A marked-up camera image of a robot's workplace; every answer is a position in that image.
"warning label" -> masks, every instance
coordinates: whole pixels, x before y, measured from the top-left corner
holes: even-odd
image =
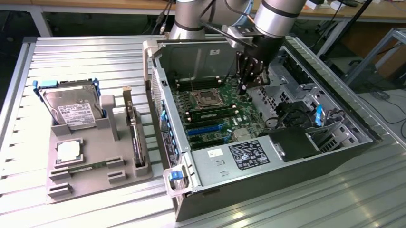
[[[240,170],[253,168],[269,162],[257,140],[242,142],[228,146],[228,148]]]
[[[57,109],[69,127],[94,123],[94,116],[88,103],[58,106]]]

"green circuit board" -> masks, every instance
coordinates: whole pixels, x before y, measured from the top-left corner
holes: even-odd
[[[254,138],[257,134],[262,131],[264,121],[260,118],[260,114],[252,105],[248,95],[237,95],[234,91],[234,84],[234,79],[229,79],[226,83],[224,83],[224,85],[221,85],[218,88],[209,88],[184,92],[178,92],[172,89],[172,95],[176,103],[178,116],[182,121],[185,135],[192,148],[193,145],[197,146],[197,149],[212,146],[204,146],[202,144],[205,142],[218,142],[216,145],[234,142],[236,139],[232,133],[234,130],[241,128],[246,130],[252,138]],[[201,98],[204,95],[206,97],[210,97],[210,99],[204,100],[205,102]],[[226,108],[232,105],[234,106],[233,109],[224,109],[216,111],[221,107]],[[212,120],[212,117],[209,117],[206,119],[209,119],[210,123],[214,122],[216,125],[189,128],[192,123],[190,120],[188,120],[188,116],[185,115],[185,113],[190,110],[194,110],[197,112],[204,110],[202,114],[208,117],[210,113],[230,116],[226,116],[224,118],[216,118],[214,120]],[[221,129],[218,131],[188,136],[188,131],[204,129],[205,127],[217,125],[221,125]]]

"metal slotted table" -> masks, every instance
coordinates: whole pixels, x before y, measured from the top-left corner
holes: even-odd
[[[383,142],[328,175],[174,222],[165,195],[142,87],[141,42],[161,36],[38,38],[23,43],[0,115],[0,224],[1,227],[377,227],[406,224],[406,151],[389,129],[359,105],[353,93],[295,38],[288,38]],[[146,182],[55,204],[43,204],[50,117],[31,92],[31,80],[96,77],[101,94],[117,97],[132,87],[141,113],[153,178]]]

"hard drive label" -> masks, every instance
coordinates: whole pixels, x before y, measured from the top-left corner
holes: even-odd
[[[58,106],[57,109],[69,127],[94,123],[94,116],[88,103]]]
[[[266,154],[264,153],[257,140],[242,142],[228,146],[228,148],[240,170],[269,163]]]

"hard drive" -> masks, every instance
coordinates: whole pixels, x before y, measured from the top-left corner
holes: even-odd
[[[96,119],[102,118],[100,91],[96,79],[80,81],[55,80],[33,81],[33,91],[45,104],[54,124],[66,124],[70,130],[96,126]]]

